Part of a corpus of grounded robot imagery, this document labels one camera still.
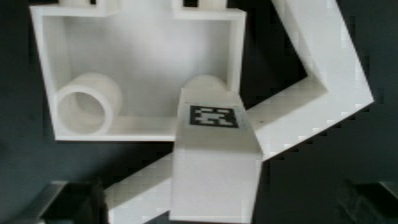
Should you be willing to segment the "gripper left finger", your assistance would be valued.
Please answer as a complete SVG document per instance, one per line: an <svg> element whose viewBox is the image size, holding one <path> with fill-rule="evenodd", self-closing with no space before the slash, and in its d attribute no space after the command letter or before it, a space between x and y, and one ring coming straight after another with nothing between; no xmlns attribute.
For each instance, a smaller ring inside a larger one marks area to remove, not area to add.
<svg viewBox="0 0 398 224"><path fill-rule="evenodd" d="M102 184L52 181L11 224L109 224Z"/></svg>

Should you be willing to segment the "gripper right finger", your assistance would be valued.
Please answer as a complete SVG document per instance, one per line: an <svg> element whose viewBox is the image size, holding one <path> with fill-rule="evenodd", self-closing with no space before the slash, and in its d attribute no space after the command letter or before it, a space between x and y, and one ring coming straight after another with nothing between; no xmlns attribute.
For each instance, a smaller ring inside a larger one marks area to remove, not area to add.
<svg viewBox="0 0 398 224"><path fill-rule="evenodd" d="M336 205L336 224L398 224L398 182L345 181Z"/></svg>

